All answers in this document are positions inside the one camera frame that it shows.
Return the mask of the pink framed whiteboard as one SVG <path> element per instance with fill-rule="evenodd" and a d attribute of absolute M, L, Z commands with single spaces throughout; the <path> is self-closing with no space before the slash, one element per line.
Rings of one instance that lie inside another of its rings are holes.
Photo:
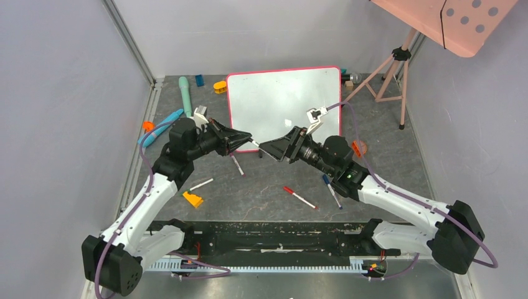
<path fill-rule="evenodd" d="M 258 142 L 309 127 L 307 112 L 341 101 L 341 70 L 335 66 L 265 70 L 227 76 L 231 127 Z"/>

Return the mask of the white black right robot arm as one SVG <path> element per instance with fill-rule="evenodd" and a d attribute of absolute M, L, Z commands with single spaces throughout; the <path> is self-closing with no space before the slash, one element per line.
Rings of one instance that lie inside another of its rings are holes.
<path fill-rule="evenodd" d="M 408 223 L 393 224 L 372 219 L 359 238 L 361 249 L 376 254 L 381 249 L 429 255 L 445 269 L 468 272 L 485 234 L 470 205 L 434 201 L 391 185 L 353 161 L 353 149 L 342 136 L 324 143 L 313 140 L 306 128 L 294 127 L 281 138 L 259 148 L 277 161 L 297 160 L 330 177 L 330 185 L 342 197 L 379 207 Z"/>

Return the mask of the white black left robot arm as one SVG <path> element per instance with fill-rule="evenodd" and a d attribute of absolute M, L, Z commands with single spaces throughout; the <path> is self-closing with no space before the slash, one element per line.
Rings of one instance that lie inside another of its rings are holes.
<path fill-rule="evenodd" d="M 252 140 L 252 134 L 223 126 L 213 118 L 198 125 L 193 118 L 170 122 L 169 141 L 159 158 L 150 164 L 148 178 L 138 195 L 100 236 L 88 235 L 82 243 L 85 278 L 103 289 L 129 295 L 143 272 L 163 256 L 178 251 L 188 254 L 196 238 L 178 225 L 166 225 L 149 237 L 149 226 L 194 171 L 194 161 L 215 151 L 228 156 Z"/>

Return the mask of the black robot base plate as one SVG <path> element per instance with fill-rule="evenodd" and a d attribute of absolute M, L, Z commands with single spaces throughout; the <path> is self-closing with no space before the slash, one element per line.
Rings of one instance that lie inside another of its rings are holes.
<path fill-rule="evenodd" d="M 367 236 L 366 222 L 153 221 L 147 232 L 165 225 L 181 228 L 178 252 L 223 267 L 345 266 L 351 257 L 399 256 Z"/>

